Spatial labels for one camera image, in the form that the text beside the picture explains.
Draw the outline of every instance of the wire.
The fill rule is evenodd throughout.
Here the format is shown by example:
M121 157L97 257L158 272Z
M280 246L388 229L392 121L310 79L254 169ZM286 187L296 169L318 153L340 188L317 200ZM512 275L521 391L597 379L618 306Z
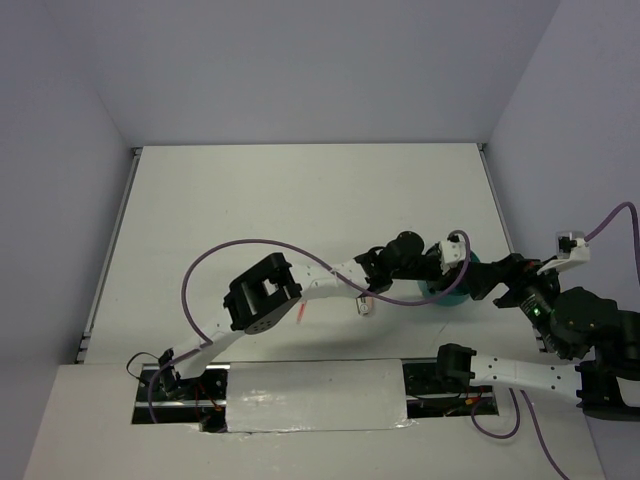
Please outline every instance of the wire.
M636 257L636 273L638 275L638 283L640 283L640 227L638 226L638 211L636 210L636 206L631 202L622 202L616 208L614 208L611 213L605 218L600 225L598 225L591 233L585 235L584 241L590 242L592 239L596 238L600 232L602 232L611 220L615 218L623 208L628 208L631 212L631 227L633 229L633 250Z
M266 240L266 239L262 239L262 238L247 238L247 239L233 240L231 242L221 243L220 245L215 246L215 247L207 250L206 252L201 254L198 258L196 258L193 261L193 263L189 266L189 268L185 272L184 278L182 279L182 288L180 289L180 298L181 298L181 301L182 301L182 310L184 311L184 315L187 318L187 322L189 322L189 325L191 326L193 331L205 342L205 346L211 345L211 343L213 343L213 342L200 329L200 327L198 327L198 325L196 324L195 320L193 319L193 315L191 315L191 310L189 309L189 302L187 300L187 288L189 286L189 280L190 280L191 275L193 274L193 271L195 270L195 268L198 265L200 265L200 263L202 263L202 261L205 260L207 257L209 257L209 256L213 255L214 253L219 252L220 250L223 250L225 248L233 247L233 246L236 246L236 245L247 245L247 244L273 245L273 246L280 247L280 248L286 248L288 250L292 250L292 251L294 251L296 253L304 255L305 257L310 258L311 260L316 262L318 265L320 265L325 270L328 270L329 272L331 272L333 275L335 275L336 278L338 278L342 282L346 283L351 288L354 288L355 290L363 293L364 295L376 298L376 299L378 299L378 300L380 300L382 302L387 302L387 303L391 303L393 305L400 305L400 306L404 306L404 307L419 307L419 306L422 306L422 305L429 305L430 303L435 303L438 300L440 300L441 298L446 297L447 295L449 295L449 293L451 293L453 290L456 289L456 287L460 284L460 282L464 278L464 275L467 272L467 268L469 267L469 263L471 261L471 243L469 241L469 236L465 232L463 232L462 230L454 230L453 232L451 232L449 234L449 236L451 236L451 235L460 235L464 239L464 241L466 243L466 248L465 248L466 252L465 252L464 262L462 263L462 268L460 269L460 273L458 273L458 276L456 277L456 279L453 281L453 283L451 285L449 285L449 287L447 287L442 292L440 292L437 295L434 295L433 297L430 297L428 299L410 302L410 301L398 300L398 299L395 299L395 298L389 298L389 297L385 297L383 295L379 295L377 293L371 292L371 291L369 291L369 290L367 290L365 288L362 288L361 286L353 283L351 280L349 280L344 275L334 271L333 267L331 265L329 265L327 262L325 262L321 258L317 257L313 253L310 253L310 252L308 252L308 251L306 251L306 250L304 250L304 249L302 249L300 247L296 247L295 245L291 245L291 244L285 243L285 242L279 242L277 240Z
M520 429L520 406L518 405L518 400L516 400L516 394L513 393L512 388L509 389L509 393L511 394L511 399L513 400L513 406L516 410L516 425L513 427L513 430L511 430L509 433L499 434L499 433L490 432L489 430L485 430L480 426L480 424L478 423L478 420L476 419L476 411L478 410L478 407L480 405L483 405L491 401L491 398L483 398L482 400L474 403L473 408L471 409L471 421L473 422L473 425L481 433L484 433L486 436L491 438L497 438L498 440L506 440L507 438L511 438L516 433L518 433L518 430Z
M544 438L542 437L542 432L540 431L540 424L538 423L538 418L536 417L536 412L533 409L533 404L531 403L531 400L529 400L529 396L527 395L527 392L525 392L524 390L520 390L520 393L522 394L522 397L524 398L524 401L527 404L527 408L529 408L529 413L531 414L531 420L533 420L533 426L536 429L536 435L538 436L538 441L540 442L540 446L542 447L542 451L544 452L545 456L547 457L547 460L549 460L549 463L551 464L553 469L556 472L558 472L558 475L560 475L561 478L563 478L564 480L569 480L569 477L567 477L567 475L562 470L560 470L560 467L558 466L558 464L555 462L555 460L551 456L551 453L549 453L549 449L547 448L547 444L545 443Z
M127 366L126 366L126 367L124 367L124 368L126 368L126 369L127 369L127 373L128 373L129 375L131 375L133 378L135 378L136 380L138 380L138 381L139 381L140 383L142 383L143 385L148 386L148 385L149 385L149 382L147 382L146 380L143 380L141 377L137 377L137 376L135 376L133 373L131 373L131 370L129 370L129 367L131 366L131 364L133 363L133 361L134 361L136 358L138 358L140 355L149 355L150 357L153 357L153 358L155 358L156 360L158 360L158 357L156 357L156 356L155 356L155 355L153 355L152 353L149 353L149 352L138 352L138 353L136 353L133 357L131 357L131 358L129 359L129 361L127 362Z
M200 387L200 390L202 390L202 393L204 393L204 396L207 397L209 399L209 401L213 404L213 408L219 412L220 410L222 410L222 407L220 405L218 405L216 403L216 401L211 398L211 396L207 393L207 391L204 389L204 387L202 386L202 383L199 383L198 386Z

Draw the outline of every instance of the red wire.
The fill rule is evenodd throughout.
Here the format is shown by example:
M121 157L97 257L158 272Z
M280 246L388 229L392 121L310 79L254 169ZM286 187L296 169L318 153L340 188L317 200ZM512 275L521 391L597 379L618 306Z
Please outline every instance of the red wire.
M218 411L222 410L222 409L220 408L220 405L218 405L218 404L215 402L215 400L209 396L209 394L207 393L207 391L206 391L206 390L204 389L204 387L202 386L202 383L199 383L198 385L200 385L200 389L202 390L202 393L204 393L204 394L205 394L205 396L209 399L209 401L213 404L213 408L215 408L215 409L216 409L216 410L218 410Z

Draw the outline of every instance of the teal object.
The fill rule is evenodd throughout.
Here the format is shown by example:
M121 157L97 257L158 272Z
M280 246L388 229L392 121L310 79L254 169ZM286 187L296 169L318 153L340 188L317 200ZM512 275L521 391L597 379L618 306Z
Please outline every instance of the teal object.
M472 262L480 261L478 256L475 253L473 253L473 251L471 251L471 261ZM436 296L436 294L433 294L429 291L429 287L427 287L426 282L420 281L418 282L418 286L420 287L420 291L422 292L422 296L424 298L433 298ZM435 303L436 305L440 305L442 307L455 307L456 305L461 305L464 302L466 302L468 298L469 298L468 293L458 290L456 288L449 295L447 295L446 297L442 297L440 300L438 300Z

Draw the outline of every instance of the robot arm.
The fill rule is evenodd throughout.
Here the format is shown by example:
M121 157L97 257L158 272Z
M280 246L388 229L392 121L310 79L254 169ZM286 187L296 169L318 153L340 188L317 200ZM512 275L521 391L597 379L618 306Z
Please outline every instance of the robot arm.
M464 242L452 236L423 251L424 242L417 234L403 232L385 247L374 247L332 266L331 271L291 265L281 253L269 255L231 282L223 302L227 312L221 312L203 329L210 342L194 336L160 358L160 365L165 366L199 350L163 370L163 389L170 396L179 395L181 386L197 379L233 342L273 328L300 300L362 296L336 274L373 293L388 290L393 280L422 280L434 293L450 288L461 274ZM457 289L473 300L482 300L498 284L505 284L507 293L493 302L498 308L519 307L547 349L559 358L582 359L594 348L595 361L551 367L477 356L471 349L445 345L437 359L440 381L454 387L451 391L492 384L542 389L574 403L580 401L587 415L640 420L640 314L619 310L613 300L601 299L580 287L565 292L560 289L558 272L588 259L583 235L560 234L557 255L549 261L510 254L497 262L473 262L467 265Z
M316 265L292 265L282 253L267 256L231 282L223 301L226 311L221 309L202 329L210 341L193 335L160 357L163 366L199 350L162 372L163 389L170 395L179 395L182 386L200 377L207 364L235 341L275 327L299 301L363 296L345 283L345 278L360 289L382 293L396 279L435 281L457 266L466 253L464 242L457 236L423 251L424 242L419 235L403 232L385 247L374 247L352 260L330 266L330 270Z

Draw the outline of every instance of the light gray wall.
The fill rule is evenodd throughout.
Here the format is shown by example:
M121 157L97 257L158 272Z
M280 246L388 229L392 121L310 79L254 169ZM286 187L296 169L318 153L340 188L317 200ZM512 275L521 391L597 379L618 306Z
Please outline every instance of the light gray wall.
M40 0L0 2L0 65L0 477L16 480L77 348L131 155Z
M130 143L486 141L558 0L47 0Z
M553 252L554 232L640 207L640 2L563 0L488 145L516 249ZM640 310L629 213L564 276ZM590 422L610 479L637 478L640 425Z

